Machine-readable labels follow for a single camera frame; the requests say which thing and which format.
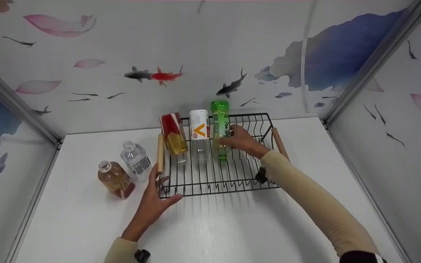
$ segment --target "black wire dish rack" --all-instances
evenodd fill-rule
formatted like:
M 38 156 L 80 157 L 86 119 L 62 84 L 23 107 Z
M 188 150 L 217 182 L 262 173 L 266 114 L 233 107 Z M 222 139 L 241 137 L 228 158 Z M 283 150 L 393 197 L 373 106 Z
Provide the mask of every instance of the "black wire dish rack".
M 268 113 L 229 115 L 229 118 L 231 124 L 242 126 L 267 148 L 274 148 L 274 138 L 272 136 L 266 138 L 274 127 Z M 209 123 L 212 130 L 212 117 L 209 117 Z M 189 149 L 187 161 L 178 163 L 177 156 L 170 156 L 165 150 L 164 171 L 161 177 L 168 175 L 170 179 L 162 185 L 160 198 L 168 198 L 174 194 L 200 196 L 279 188 L 276 183 L 266 180 L 265 177 L 264 180 L 260 178 L 256 180 L 255 176 L 265 170 L 261 168 L 259 159 L 245 152 L 230 150 L 227 153 L 227 161 L 219 161 L 212 137 L 210 140 L 198 141 L 209 146 L 207 163 L 198 163 L 194 154 L 196 145 L 189 139 L 191 134 L 189 118 L 182 118 L 182 124 Z

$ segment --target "red goldfish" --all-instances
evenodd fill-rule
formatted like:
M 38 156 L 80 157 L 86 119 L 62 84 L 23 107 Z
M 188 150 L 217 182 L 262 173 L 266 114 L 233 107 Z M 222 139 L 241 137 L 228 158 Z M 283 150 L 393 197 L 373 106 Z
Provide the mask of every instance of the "red goldfish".
M 151 75 L 151 78 L 153 80 L 158 80 L 160 85 L 164 85 L 165 87 L 167 85 L 165 85 L 165 83 L 163 83 L 164 81 L 174 81 L 176 78 L 182 76 L 184 73 L 182 73 L 183 70 L 183 66 L 180 68 L 180 73 L 178 74 L 174 74 L 173 72 L 170 73 L 162 73 L 162 70 L 160 70 L 159 67 L 157 67 L 157 73 L 154 73 Z

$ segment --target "white tabletop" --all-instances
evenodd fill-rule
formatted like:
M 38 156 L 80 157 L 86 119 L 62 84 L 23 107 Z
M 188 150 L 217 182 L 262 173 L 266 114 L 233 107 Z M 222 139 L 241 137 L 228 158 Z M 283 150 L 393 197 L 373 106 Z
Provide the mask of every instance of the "white tabletop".
M 381 255 L 402 262 L 389 235 L 318 118 L 274 121 L 292 163 L 366 227 Z M 101 263 L 139 205 L 145 185 L 116 200 L 97 179 L 101 160 L 122 164 L 124 140 L 155 163 L 160 129 L 68 135 L 17 263 Z M 338 262 L 326 237 L 282 189 L 185 197 L 139 241 L 150 263 Z

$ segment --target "green plastic bottle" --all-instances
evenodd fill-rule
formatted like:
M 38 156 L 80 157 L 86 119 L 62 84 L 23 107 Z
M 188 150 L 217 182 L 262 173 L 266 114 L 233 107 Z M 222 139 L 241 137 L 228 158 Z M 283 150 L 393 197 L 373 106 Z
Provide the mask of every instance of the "green plastic bottle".
M 214 121 L 214 146 L 219 155 L 219 161 L 227 161 L 227 145 L 220 145 L 216 142 L 218 138 L 230 137 L 230 119 L 228 112 L 230 104 L 228 100 L 214 100 L 210 105 L 212 111 L 212 119 Z

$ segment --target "beige sleeve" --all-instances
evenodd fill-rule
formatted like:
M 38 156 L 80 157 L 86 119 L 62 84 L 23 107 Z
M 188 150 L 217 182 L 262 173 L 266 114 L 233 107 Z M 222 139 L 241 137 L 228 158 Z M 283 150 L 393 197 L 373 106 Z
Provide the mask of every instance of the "beige sleeve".
M 261 158 L 268 178 L 284 189 L 331 241 L 340 257 L 351 250 L 379 255 L 372 238 L 354 216 L 318 183 L 294 167 L 281 153 Z
M 136 262 L 134 253 L 137 251 L 137 242 L 117 237 L 110 247 L 103 263 L 132 263 Z

